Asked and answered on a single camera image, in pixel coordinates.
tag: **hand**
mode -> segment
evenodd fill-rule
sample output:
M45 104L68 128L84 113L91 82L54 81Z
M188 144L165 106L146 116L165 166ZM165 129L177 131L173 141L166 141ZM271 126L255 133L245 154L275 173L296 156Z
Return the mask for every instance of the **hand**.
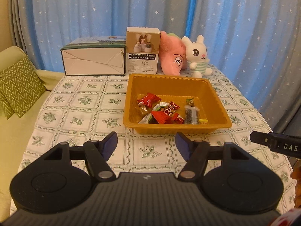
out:
M297 167L290 175L292 179L297 179L295 186L295 208L301 208L301 167Z
M189 65L190 69L195 69L197 67L197 63L196 62L191 62Z

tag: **plush toy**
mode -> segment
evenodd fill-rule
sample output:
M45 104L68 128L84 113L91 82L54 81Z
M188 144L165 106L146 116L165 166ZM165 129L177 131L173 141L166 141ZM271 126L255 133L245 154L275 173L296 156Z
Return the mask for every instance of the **plush toy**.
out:
M179 76L181 69L187 68L186 48L175 34L161 31L159 59L165 75Z
M191 42L187 36L183 36L182 42L186 46L186 58L190 61L189 68L192 70L192 77L202 78L212 73L212 69L207 67L207 48L204 44L204 37L199 35L197 42Z

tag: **floral tablecloth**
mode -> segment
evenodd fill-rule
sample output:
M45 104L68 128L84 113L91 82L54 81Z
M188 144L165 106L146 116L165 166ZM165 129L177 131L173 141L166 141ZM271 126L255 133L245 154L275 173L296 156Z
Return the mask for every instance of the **floral tablecloth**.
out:
M232 128L188 137L215 146L234 142L248 151L282 179L284 194L278 210L280 213L288 211L294 206L296 182L290 178L292 168L287 157L250 141L252 130L270 132L270 127L239 89L217 68L210 67L213 75L207 78L227 110ZM184 71L182 75L190 76L190 73ZM40 110L19 170L59 142L79 146L87 140L102 140L115 131L118 145L108 161L115 173L172 171L177 176L185 161L175 146L174 135L142 135L123 125L127 83L128 75L65 76L61 79ZM73 165L86 171L83 161L73 161ZM220 161L209 161L207 170L219 165ZM11 213L15 210L12 202Z

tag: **yellow basket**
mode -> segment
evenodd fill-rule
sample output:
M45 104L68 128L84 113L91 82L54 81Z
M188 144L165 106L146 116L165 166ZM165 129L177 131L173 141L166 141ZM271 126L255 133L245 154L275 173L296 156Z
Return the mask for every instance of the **yellow basket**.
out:
M194 98L200 109L200 119L208 124L138 124L143 118L139 113L138 99L148 92L162 98L162 102L173 101L180 106L176 112L185 118L186 99ZM130 74L126 91L123 124L135 128L141 134L186 134L210 133L218 128L230 128L232 123L209 80L204 78Z

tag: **product packaging box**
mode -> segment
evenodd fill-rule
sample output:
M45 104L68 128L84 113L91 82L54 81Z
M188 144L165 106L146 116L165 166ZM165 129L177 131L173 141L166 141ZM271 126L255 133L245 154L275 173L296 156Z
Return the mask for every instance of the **product packaging box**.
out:
M125 36L78 38L61 53L67 76L125 74Z
M156 74L160 30L158 28L128 27L126 30L126 72Z

